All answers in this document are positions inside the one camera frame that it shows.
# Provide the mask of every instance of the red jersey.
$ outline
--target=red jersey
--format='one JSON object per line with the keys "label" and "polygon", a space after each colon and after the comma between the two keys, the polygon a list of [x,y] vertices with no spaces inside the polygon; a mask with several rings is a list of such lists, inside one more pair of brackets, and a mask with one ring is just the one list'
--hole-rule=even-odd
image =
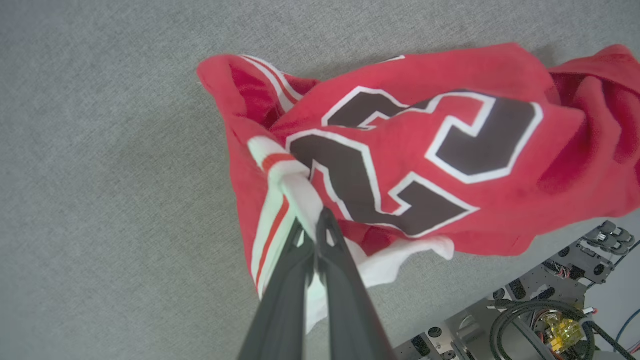
{"label": "red jersey", "polygon": [[546,69],[516,44],[402,55],[320,82],[251,56],[198,68],[227,130],[261,295],[297,217],[339,219],[365,285],[412,253],[518,255],[640,204],[640,65],[614,45]]}

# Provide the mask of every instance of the white outline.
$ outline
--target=white outline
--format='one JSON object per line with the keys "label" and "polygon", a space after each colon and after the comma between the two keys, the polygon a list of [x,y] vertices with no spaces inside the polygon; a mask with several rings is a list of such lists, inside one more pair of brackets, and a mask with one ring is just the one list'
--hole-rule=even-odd
{"label": "white outline", "polygon": [[[389,99],[389,101],[394,103],[394,105],[396,105],[398,108],[404,108],[404,109],[409,108],[409,105],[399,102],[395,97],[393,97],[391,94],[389,94],[388,92],[386,92],[384,90],[366,88],[364,86],[356,86],[355,89],[353,89],[352,91],[350,91],[350,93],[345,95],[340,101],[338,101],[338,103],[333,105],[333,107],[329,111],[327,111],[326,114],[324,114],[324,116],[322,117],[322,126],[323,127],[324,126],[329,126],[328,125],[329,119],[332,116],[334,116],[335,113],[337,113],[340,109],[342,109],[343,106],[347,105],[347,103],[349,101],[351,101],[354,97],[356,97],[360,93],[366,93],[366,94],[371,94],[371,95],[382,95],[382,96],[386,97],[387,99]],[[385,114],[383,114],[383,113],[381,113],[379,111],[376,111],[373,114],[371,114],[369,117],[367,117],[363,122],[361,122],[358,125],[358,128],[359,129],[365,129],[365,130],[375,129],[376,128],[375,126],[368,126],[368,124],[371,123],[373,120],[376,120],[378,117],[383,118],[385,120],[389,119],[389,117],[386,116]]]}
{"label": "white outline", "polygon": [[478,114],[476,115],[476,118],[474,119],[473,124],[471,126],[464,123],[462,120],[458,119],[455,116],[452,116],[452,115],[447,116],[444,122],[442,123],[442,125],[440,126],[440,129],[438,130],[438,133],[436,134],[435,139],[431,143],[431,146],[429,146],[429,149],[427,150],[427,153],[424,155],[424,157],[427,160],[434,163],[437,167],[442,169],[442,171],[455,177],[457,180],[459,180],[464,184],[482,183],[483,181],[499,179],[501,177],[510,175],[516,161],[518,160],[520,153],[522,152],[525,145],[527,144],[527,142],[535,132],[538,125],[542,122],[543,114],[542,114],[542,108],[540,107],[540,105],[535,102],[529,103],[534,108],[535,116],[531,120],[531,123],[527,127],[527,130],[525,131],[525,133],[522,135],[522,137],[518,141],[518,144],[516,145],[513,151],[513,154],[511,155],[511,159],[509,160],[509,164],[507,165],[507,167],[504,167],[498,170],[483,172],[476,175],[466,175],[463,172],[459,171],[458,169],[447,164],[443,159],[440,159],[437,156],[438,150],[440,150],[440,147],[446,140],[447,135],[449,135],[449,131],[454,126],[469,136],[477,137],[478,134],[480,133],[480,130],[482,130],[484,123],[486,122],[486,119],[491,113],[491,110],[493,109],[493,105],[495,104],[496,98],[477,94],[474,92],[450,92],[450,93],[446,93],[446,94],[442,94],[434,97],[429,102],[429,105],[427,105],[427,108],[424,111],[428,114],[432,114],[436,110],[437,106],[440,104],[440,101],[444,97],[449,97],[449,96],[468,97],[471,99],[481,101],[483,105],[480,111],[478,112]]}
{"label": "white outline", "polygon": [[[392,225],[392,224],[368,224],[368,225],[382,225],[382,226],[387,226],[387,227],[392,227],[394,229],[400,230],[402,231],[402,233],[409,237],[409,238],[420,238],[432,231],[435,231],[443,226],[449,225],[455,221],[458,221],[460,219],[462,219],[463,217],[479,210],[479,208],[472,206],[470,204],[467,204],[466,202],[462,201],[461,199],[455,197],[453,194],[445,191],[443,188],[437,186],[436,184],[432,183],[431,181],[428,181],[427,179],[424,179],[423,177],[421,177],[420,175],[416,174],[415,172],[410,172],[402,181],[400,181],[400,183],[398,183],[398,185],[396,185],[395,187],[393,187],[393,189],[391,189],[388,194],[389,196],[391,196],[391,198],[396,201],[399,204],[398,209],[396,209],[395,211],[393,211],[392,213],[388,213],[386,211],[382,211],[382,206],[381,206],[381,195],[380,195],[380,187],[378,185],[378,176],[376,173],[376,169],[374,167],[373,164],[373,159],[371,158],[371,151],[369,150],[369,147],[366,146],[363,143],[359,143],[356,142],[354,140],[351,140],[349,138],[346,138],[342,135],[338,135],[335,133],[330,133],[327,131],[322,131],[319,129],[310,129],[310,130],[306,130],[306,131],[301,131],[299,133],[293,134],[291,136],[289,136],[287,138],[287,151],[291,151],[291,143],[297,139],[306,137],[306,136],[310,136],[310,135],[316,135],[316,136],[320,136],[329,140],[332,140],[334,142],[337,143],[341,143],[342,145],[348,146],[354,150],[357,150],[361,155],[362,155],[362,160],[363,160],[363,164],[365,166],[366,172],[367,172],[367,177],[369,178],[369,186],[371,187],[371,192],[373,194],[373,199],[374,199],[374,208],[376,210],[376,212],[380,213],[380,214],[387,214],[387,215],[394,215],[394,216],[400,216],[403,213],[405,213],[408,209],[411,208],[411,205],[408,204],[407,202],[403,201],[402,199],[400,199],[398,197],[398,194],[401,193],[407,186],[409,186],[412,183],[418,183],[426,188],[428,188],[429,190],[439,194],[440,196],[444,197],[445,199],[447,199],[448,201],[450,201],[451,203],[465,209],[466,211],[454,218],[451,218],[445,222],[442,222],[430,229],[427,229],[423,232],[421,232],[420,234],[416,234],[416,235],[408,235],[406,234],[404,231],[402,231],[402,229]],[[335,193],[335,190],[333,189],[333,183],[331,181],[331,175],[330,172],[328,170],[328,168],[326,168],[324,165],[319,164],[318,162],[316,162],[315,160],[312,163],[312,170],[311,170],[311,180],[313,180],[313,175],[315,174],[315,170],[320,171],[323,175],[324,175],[324,187],[327,191],[327,194],[329,195],[329,198],[331,198],[332,201],[334,201],[337,205],[338,208],[340,209],[340,212],[342,213],[342,216],[344,216],[344,218],[346,220],[350,220],[353,221],[353,217],[351,216],[351,214],[349,213],[349,210],[347,209],[344,201],[342,199],[340,199],[337,194]]]}

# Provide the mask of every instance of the gray carpet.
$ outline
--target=gray carpet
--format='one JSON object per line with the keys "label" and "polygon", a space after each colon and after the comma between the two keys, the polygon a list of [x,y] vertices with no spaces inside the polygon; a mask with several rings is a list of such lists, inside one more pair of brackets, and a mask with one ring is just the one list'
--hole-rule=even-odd
{"label": "gray carpet", "polygon": [[[195,76],[208,56],[329,79],[509,41],[546,65],[614,43],[640,54],[636,0],[475,3],[0,0],[0,359],[235,357],[258,303],[223,124]],[[396,284],[371,291],[390,339],[595,222],[520,258],[411,258]],[[327,358],[326,321],[307,340],[310,359]]]}

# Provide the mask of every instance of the printed number 23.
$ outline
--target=printed number 23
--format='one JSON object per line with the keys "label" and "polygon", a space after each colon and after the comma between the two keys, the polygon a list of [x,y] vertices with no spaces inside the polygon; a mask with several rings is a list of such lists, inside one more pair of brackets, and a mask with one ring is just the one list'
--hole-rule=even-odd
{"label": "printed number 23", "polygon": [[[542,121],[542,110],[536,103],[456,91],[409,106],[383,90],[359,86],[323,117],[323,125],[372,129],[373,120],[389,119],[404,111],[432,114],[447,97],[475,102],[480,110],[471,125],[446,116],[425,158],[465,184],[508,176]],[[324,174],[328,195],[348,220],[389,225],[416,238],[478,210],[410,172],[388,192],[399,207],[387,213],[381,209],[378,176],[366,144],[311,129],[291,135],[287,148],[298,161]]]}

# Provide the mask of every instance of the blue wire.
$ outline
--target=blue wire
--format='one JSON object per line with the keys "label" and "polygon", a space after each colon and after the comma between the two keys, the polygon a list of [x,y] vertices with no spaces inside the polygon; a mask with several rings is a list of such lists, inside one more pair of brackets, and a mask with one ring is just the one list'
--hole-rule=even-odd
{"label": "blue wire", "polygon": [[631,317],[629,319],[627,319],[627,322],[625,322],[624,325],[622,325],[622,329],[620,329],[620,332],[618,333],[618,336],[616,336],[616,342],[619,343],[620,342],[620,338],[622,337],[622,333],[625,332],[625,329],[627,328],[627,326],[629,325],[629,323],[636,317],[638,316],[638,314],[640,314],[640,309],[638,309],[638,311],[636,311],[633,315],[631,315]]}

